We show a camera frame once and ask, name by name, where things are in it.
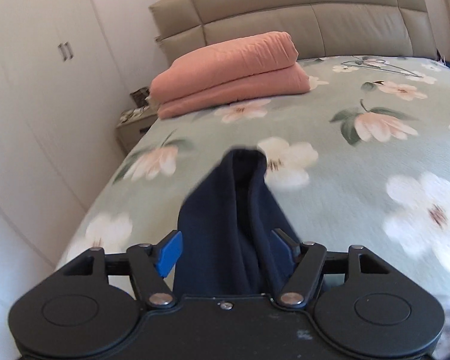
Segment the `nightstand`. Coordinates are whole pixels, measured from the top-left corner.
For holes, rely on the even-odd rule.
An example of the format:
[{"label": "nightstand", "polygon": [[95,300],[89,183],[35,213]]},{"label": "nightstand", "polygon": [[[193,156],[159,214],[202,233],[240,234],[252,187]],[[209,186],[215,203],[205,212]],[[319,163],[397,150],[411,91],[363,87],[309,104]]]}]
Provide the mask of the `nightstand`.
[{"label": "nightstand", "polygon": [[116,136],[123,151],[128,154],[157,120],[155,110],[150,107],[125,111],[116,126]]}]

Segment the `green floral bedspread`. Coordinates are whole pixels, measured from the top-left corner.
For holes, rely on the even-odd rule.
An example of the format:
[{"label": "green floral bedspread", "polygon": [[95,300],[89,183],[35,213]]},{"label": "green floral bedspread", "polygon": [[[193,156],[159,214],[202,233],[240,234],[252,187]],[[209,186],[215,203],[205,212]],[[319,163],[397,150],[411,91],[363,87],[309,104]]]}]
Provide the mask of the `green floral bedspread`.
[{"label": "green floral bedspread", "polygon": [[194,186],[232,146],[246,146],[265,152],[266,182],[303,240],[330,251],[363,244],[450,295],[450,69],[400,57],[300,64],[310,76],[305,95],[157,121],[61,263],[94,245],[113,253],[158,242]]}]

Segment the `cabinet handle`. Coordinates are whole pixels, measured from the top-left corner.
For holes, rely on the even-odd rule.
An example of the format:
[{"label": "cabinet handle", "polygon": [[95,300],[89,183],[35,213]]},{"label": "cabinet handle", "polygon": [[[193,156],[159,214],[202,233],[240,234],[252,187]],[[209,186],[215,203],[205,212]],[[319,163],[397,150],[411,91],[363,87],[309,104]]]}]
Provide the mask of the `cabinet handle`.
[{"label": "cabinet handle", "polygon": [[72,48],[70,46],[70,43],[66,42],[65,45],[66,45],[66,47],[68,49],[68,54],[70,55],[70,59],[72,59],[73,58],[73,51],[72,51]]},{"label": "cabinet handle", "polygon": [[63,43],[60,43],[58,45],[58,49],[62,52],[63,62],[67,60],[67,53],[65,52],[65,49],[63,48]]}]

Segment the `beige leather headboard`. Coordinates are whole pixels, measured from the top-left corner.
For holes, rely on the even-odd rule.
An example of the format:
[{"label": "beige leather headboard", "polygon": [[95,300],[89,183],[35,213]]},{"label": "beige leather headboard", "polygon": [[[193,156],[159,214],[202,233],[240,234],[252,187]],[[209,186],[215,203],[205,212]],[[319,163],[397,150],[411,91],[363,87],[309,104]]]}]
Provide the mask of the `beige leather headboard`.
[{"label": "beige leather headboard", "polygon": [[268,31],[288,32],[299,59],[436,56],[425,0],[161,0],[150,10],[169,63]]}]

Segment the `pink bedding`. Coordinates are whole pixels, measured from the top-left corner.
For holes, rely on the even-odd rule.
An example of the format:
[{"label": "pink bedding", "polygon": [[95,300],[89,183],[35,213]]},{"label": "pink bedding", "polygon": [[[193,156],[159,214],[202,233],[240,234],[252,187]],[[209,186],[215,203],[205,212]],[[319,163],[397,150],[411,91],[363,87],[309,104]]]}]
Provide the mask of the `pink bedding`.
[{"label": "pink bedding", "polygon": [[163,104],[228,81],[288,68],[297,57],[292,38],[286,32],[268,32],[212,44],[175,60],[153,80],[150,95]]},{"label": "pink bedding", "polygon": [[297,95],[309,90],[307,74],[298,63],[294,63],[284,69],[243,77],[161,104],[158,116],[166,119],[238,100],[275,95]]}]

